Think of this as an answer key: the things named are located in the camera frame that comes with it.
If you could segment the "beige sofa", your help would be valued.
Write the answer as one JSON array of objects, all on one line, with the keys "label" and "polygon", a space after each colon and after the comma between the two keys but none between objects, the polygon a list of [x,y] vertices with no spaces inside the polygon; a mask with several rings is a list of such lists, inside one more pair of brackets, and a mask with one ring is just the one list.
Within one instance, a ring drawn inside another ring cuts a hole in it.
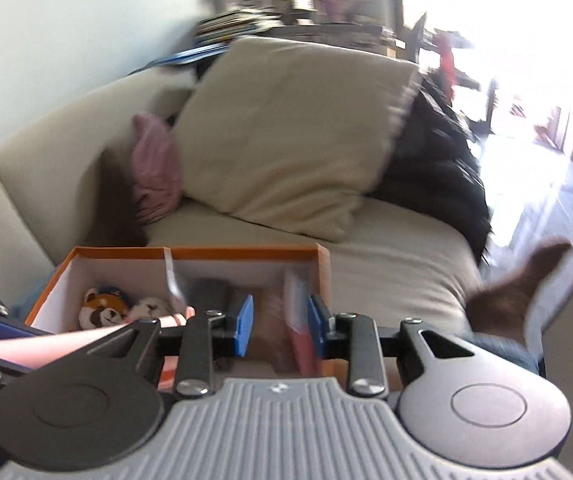
[{"label": "beige sofa", "polygon": [[148,229],[154,245],[307,245],[329,252],[336,311],[394,326],[417,316],[462,335],[479,283],[448,224],[371,197],[402,116],[420,89],[414,66],[383,62],[320,96],[310,82],[268,90],[209,70],[193,84],[164,70],[117,80],[0,144],[0,294],[25,298],[91,226],[98,159],[122,148],[134,114],[175,117],[180,208]]}]

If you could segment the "cream cushion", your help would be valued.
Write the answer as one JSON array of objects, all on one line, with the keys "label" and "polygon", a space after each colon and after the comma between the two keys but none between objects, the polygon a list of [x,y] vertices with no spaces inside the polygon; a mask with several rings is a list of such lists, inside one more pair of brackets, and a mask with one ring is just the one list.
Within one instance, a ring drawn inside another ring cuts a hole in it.
[{"label": "cream cushion", "polygon": [[245,37],[176,121],[183,190],[240,220],[338,242],[379,182],[417,92],[416,64]]}]

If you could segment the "white crochet bunny toy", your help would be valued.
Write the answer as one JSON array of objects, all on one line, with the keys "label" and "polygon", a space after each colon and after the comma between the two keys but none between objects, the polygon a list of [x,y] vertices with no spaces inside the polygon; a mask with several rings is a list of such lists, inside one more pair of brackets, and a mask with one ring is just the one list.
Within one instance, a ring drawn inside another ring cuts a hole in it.
[{"label": "white crochet bunny toy", "polygon": [[144,297],[134,303],[125,316],[128,322],[140,320],[140,318],[166,318],[175,314],[172,306],[164,299],[156,297]]}]

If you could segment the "pink case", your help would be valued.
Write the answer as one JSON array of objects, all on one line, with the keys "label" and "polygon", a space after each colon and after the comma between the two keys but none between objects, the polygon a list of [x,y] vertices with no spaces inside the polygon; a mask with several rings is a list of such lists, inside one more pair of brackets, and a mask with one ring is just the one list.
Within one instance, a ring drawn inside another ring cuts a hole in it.
[{"label": "pink case", "polygon": [[291,343],[297,372],[303,377],[319,375],[319,361],[315,354],[309,328],[309,287],[300,272],[287,269],[284,273],[284,319]]}]

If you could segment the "pink cloth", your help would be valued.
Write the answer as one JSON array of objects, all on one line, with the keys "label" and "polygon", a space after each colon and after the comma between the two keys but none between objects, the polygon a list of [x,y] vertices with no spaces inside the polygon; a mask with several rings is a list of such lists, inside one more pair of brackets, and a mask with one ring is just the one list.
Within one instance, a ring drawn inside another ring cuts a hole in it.
[{"label": "pink cloth", "polygon": [[132,194],[143,224],[174,212],[182,198],[180,153],[166,120],[149,112],[135,114],[131,151]]}]

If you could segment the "left leg in jeans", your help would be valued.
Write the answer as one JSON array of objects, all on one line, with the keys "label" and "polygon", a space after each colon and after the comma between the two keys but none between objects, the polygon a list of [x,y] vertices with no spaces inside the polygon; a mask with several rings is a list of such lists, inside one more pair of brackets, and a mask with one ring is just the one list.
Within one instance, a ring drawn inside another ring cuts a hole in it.
[{"label": "left leg in jeans", "polygon": [[138,212],[123,165],[114,151],[105,148],[99,157],[93,219],[82,245],[145,247],[149,239],[138,221]]}]

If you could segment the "blue book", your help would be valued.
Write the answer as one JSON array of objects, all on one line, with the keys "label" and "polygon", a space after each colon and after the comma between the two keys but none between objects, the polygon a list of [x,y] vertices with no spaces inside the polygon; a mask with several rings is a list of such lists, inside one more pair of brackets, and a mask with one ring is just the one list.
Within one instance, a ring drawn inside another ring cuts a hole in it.
[{"label": "blue book", "polygon": [[168,55],[166,58],[157,58],[157,60],[149,62],[146,67],[189,66],[205,60],[210,60],[211,58],[216,58],[226,52],[228,47],[228,44],[225,42],[221,42],[220,44],[211,44],[210,46],[195,47],[193,49]]}]

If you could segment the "dark purple card box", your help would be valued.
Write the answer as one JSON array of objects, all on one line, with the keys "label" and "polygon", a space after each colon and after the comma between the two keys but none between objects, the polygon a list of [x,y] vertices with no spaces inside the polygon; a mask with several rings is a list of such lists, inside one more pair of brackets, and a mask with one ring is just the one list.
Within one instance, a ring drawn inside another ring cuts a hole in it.
[{"label": "dark purple card box", "polygon": [[262,294],[250,344],[253,358],[268,363],[278,374],[294,374],[297,364],[285,321],[283,298],[269,290]]}]

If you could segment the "red panda plush toy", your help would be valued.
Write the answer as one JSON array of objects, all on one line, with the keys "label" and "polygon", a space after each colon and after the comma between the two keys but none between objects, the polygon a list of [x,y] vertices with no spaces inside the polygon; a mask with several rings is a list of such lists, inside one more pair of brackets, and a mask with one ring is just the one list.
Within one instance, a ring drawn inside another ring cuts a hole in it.
[{"label": "red panda plush toy", "polygon": [[82,299],[78,324],[82,330],[123,324],[131,309],[130,298],[119,288],[101,286],[89,288]]}]

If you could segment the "black jacket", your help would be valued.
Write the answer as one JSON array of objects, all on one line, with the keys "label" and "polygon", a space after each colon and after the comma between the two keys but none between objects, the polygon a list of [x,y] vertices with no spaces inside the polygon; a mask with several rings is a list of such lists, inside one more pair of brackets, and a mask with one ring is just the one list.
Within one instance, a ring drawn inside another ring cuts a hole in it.
[{"label": "black jacket", "polygon": [[475,260],[483,259],[490,211],[477,159],[469,149],[469,131],[428,76],[422,78],[370,196],[448,224],[469,243]]}]

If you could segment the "dark grey box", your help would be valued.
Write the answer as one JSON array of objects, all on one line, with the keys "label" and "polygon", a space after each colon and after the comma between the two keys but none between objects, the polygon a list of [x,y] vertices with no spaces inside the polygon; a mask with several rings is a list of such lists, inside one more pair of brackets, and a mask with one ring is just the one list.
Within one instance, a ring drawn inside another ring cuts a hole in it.
[{"label": "dark grey box", "polygon": [[188,291],[188,305],[196,315],[206,315],[209,311],[226,314],[231,304],[234,288],[226,280],[219,278],[199,278]]}]

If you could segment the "orange cardboard box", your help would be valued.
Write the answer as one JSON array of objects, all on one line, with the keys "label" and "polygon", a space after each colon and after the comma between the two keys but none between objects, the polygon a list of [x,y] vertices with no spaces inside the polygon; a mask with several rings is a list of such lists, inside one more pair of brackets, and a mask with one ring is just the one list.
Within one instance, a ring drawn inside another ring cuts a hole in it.
[{"label": "orange cardboard box", "polygon": [[76,247],[55,271],[26,318],[28,326],[52,334],[79,330],[78,313],[85,292],[113,286],[130,299],[164,299],[175,308],[188,306],[188,291],[199,278],[228,281],[252,294],[255,320],[262,294],[283,298],[284,273],[306,278],[309,294],[329,292],[329,253],[319,245],[269,247]]}]

